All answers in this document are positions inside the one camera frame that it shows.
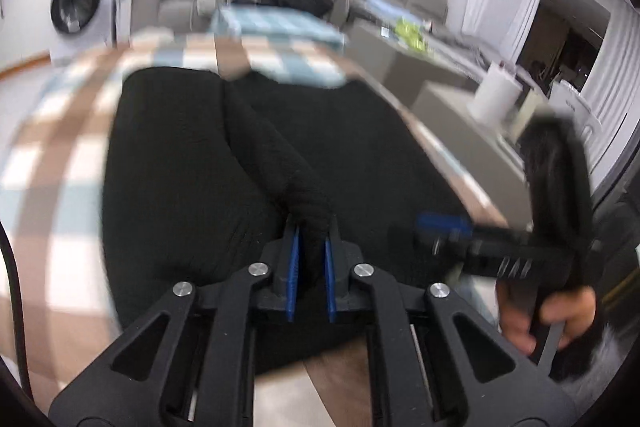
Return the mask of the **person right hand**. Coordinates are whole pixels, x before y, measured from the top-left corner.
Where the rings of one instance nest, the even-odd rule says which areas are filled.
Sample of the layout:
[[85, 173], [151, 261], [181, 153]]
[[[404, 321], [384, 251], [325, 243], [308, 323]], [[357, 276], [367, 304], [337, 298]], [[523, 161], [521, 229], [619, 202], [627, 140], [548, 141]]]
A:
[[[524, 355], [531, 355], [536, 347], [535, 337], [529, 334], [532, 318], [515, 304], [506, 282], [497, 283], [496, 297], [502, 335]], [[582, 286], [572, 291], [552, 294], [544, 300], [539, 320], [542, 325], [564, 324], [558, 344], [559, 349], [563, 350], [588, 331], [596, 318], [596, 312], [596, 292], [591, 286]]]

